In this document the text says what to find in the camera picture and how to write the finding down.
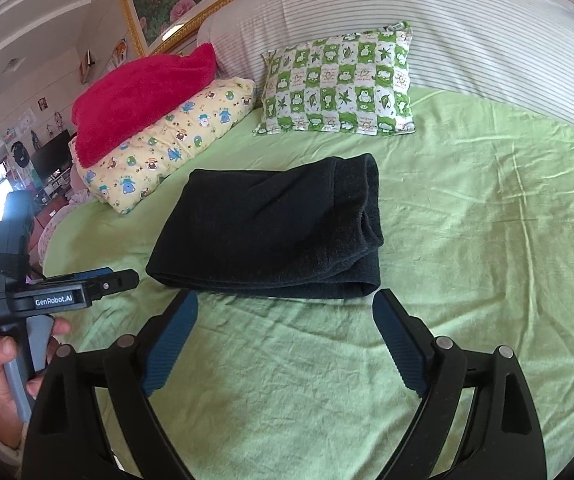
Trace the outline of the dark navy pants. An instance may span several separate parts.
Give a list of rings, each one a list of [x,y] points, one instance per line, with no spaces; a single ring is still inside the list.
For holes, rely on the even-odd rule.
[[[383,230],[371,154],[285,171],[196,169],[147,274],[173,288],[350,299],[380,286]]]

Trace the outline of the yellow cartoon print pillow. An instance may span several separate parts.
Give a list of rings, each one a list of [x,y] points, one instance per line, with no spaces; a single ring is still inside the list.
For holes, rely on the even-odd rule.
[[[216,79],[94,165],[82,164],[82,143],[72,140],[74,167],[97,200],[119,214],[128,214],[153,194],[166,177],[245,118],[252,111],[256,96],[257,88],[251,79]]]

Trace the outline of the black monitor screen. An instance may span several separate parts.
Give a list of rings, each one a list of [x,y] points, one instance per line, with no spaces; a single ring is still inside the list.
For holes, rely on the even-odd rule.
[[[42,181],[48,180],[57,170],[63,171],[71,166],[70,140],[69,131],[64,130],[30,156],[33,168]]]

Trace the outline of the green bed sheet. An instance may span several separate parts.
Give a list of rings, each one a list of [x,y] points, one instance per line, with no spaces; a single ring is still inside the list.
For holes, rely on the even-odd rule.
[[[408,136],[263,136],[258,112],[126,214],[56,229],[48,275],[109,266],[140,284],[70,315],[109,346],[183,287],[198,318],[151,396],[200,479],[372,479],[412,420],[372,317],[389,289],[432,333],[517,354],[546,474],[574,459],[574,125],[440,90]]]

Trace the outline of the green checkered pillow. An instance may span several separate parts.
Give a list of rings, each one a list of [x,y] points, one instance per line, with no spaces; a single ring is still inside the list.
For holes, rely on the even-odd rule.
[[[409,97],[412,40],[411,25],[398,22],[265,52],[255,133],[415,132]]]

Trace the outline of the striped white headboard cushion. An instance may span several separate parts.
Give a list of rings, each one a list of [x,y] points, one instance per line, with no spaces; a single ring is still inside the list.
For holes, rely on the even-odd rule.
[[[574,125],[574,0],[234,0],[199,28],[223,73],[260,80],[263,54],[398,22],[417,87],[515,104]]]

